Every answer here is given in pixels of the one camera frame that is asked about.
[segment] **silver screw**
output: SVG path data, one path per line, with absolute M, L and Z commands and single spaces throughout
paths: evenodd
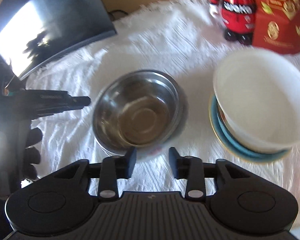
M 189 197 L 199 198 L 203 196 L 203 192 L 201 190 L 190 190 L 188 192 Z
M 103 190 L 100 192 L 100 196 L 103 198 L 111 198 L 115 196 L 115 192 L 112 190 Z

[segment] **black robotic gripper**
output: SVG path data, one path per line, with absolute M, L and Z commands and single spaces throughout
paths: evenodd
M 127 240 L 289 240 L 298 214 L 292 194 L 218 159 L 202 163 L 169 150 L 176 179 L 187 179 L 180 192 L 124 192 L 117 179 L 129 179 L 136 149 L 102 163 L 79 160 L 15 192 L 6 203 L 15 229 L 9 239 Z M 88 194 L 99 178 L 98 196 Z M 206 196 L 205 178 L 217 192 Z

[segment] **figurine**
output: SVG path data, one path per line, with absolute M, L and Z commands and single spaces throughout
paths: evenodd
M 221 13 L 218 7 L 220 2 L 222 2 Z M 243 45 L 251 45 L 255 13 L 255 0 L 210 0 L 210 14 L 214 18 L 221 14 L 226 26 L 224 38 L 227 41 L 239 41 Z

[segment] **white container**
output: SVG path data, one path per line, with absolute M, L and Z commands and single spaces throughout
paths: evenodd
M 300 71 L 265 49 L 245 49 L 222 60 L 214 92 L 233 136 L 273 153 L 300 143 Z

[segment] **figurine's arm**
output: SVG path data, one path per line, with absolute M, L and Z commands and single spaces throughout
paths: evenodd
M 219 14 L 219 5 L 220 0 L 210 0 L 210 9 L 209 12 L 212 15 L 212 17 L 216 18 Z

